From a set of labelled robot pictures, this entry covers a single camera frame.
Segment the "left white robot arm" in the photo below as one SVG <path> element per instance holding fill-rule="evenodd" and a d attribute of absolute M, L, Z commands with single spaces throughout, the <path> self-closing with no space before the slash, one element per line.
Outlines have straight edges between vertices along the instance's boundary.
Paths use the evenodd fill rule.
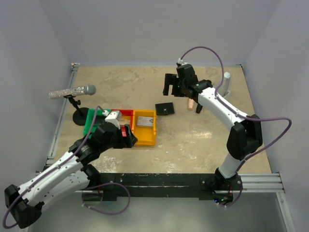
<path fill-rule="evenodd" d="M 104 122 L 94 132 L 88 132 L 38 176 L 20 186 L 11 184 L 4 190 L 7 211 L 2 220 L 3 228 L 18 226 L 24 229 L 30 226 L 42 215 L 42 207 L 46 204 L 44 198 L 65 178 L 76 171 L 84 172 L 90 162 L 108 149 L 132 148 L 137 141 L 128 124 L 122 129 L 111 122 Z"/>

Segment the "black leather card holder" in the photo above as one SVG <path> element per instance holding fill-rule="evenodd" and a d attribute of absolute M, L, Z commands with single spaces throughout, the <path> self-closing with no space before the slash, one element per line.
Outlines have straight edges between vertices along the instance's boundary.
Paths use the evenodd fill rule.
<path fill-rule="evenodd" d="M 172 102 L 155 104 L 155 111 L 157 116 L 167 116 L 175 114 L 174 104 Z"/>

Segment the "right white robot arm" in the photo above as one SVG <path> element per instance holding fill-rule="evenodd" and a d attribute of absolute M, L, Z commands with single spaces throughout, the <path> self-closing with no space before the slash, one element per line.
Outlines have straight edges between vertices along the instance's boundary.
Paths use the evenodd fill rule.
<path fill-rule="evenodd" d="M 244 158 L 263 144 L 259 117 L 247 116 L 222 99 L 220 94 L 215 93 L 210 80 L 198 80 L 191 64 L 180 65 L 176 71 L 176 74 L 165 74 L 163 95 L 167 96 L 169 87 L 172 86 L 173 96 L 188 97 L 198 105 L 208 108 L 229 130 L 226 143 L 228 154 L 218 168 L 220 174 L 215 178 L 219 189 L 227 189 Z"/>

